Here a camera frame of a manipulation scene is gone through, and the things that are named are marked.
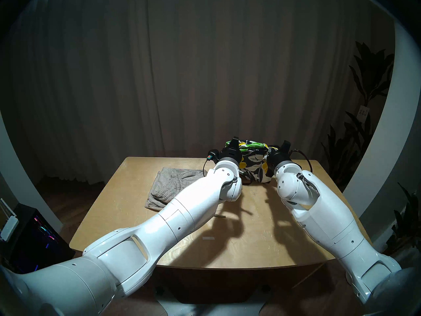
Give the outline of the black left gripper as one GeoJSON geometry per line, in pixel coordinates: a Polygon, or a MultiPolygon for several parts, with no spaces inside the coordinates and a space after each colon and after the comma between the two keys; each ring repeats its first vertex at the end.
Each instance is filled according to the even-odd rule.
{"type": "Polygon", "coordinates": [[[229,160],[236,165],[239,165],[242,161],[242,152],[240,150],[240,141],[237,136],[234,136],[229,142],[228,146],[222,149],[219,153],[218,161],[229,160]]]}

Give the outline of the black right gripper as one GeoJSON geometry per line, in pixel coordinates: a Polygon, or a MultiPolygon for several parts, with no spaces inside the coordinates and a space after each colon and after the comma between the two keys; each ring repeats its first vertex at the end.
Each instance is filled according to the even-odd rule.
{"type": "Polygon", "coordinates": [[[290,147],[291,143],[285,140],[282,145],[268,145],[268,154],[266,156],[266,163],[270,170],[279,169],[279,164],[281,166],[286,163],[292,163],[290,159],[290,147]]]}

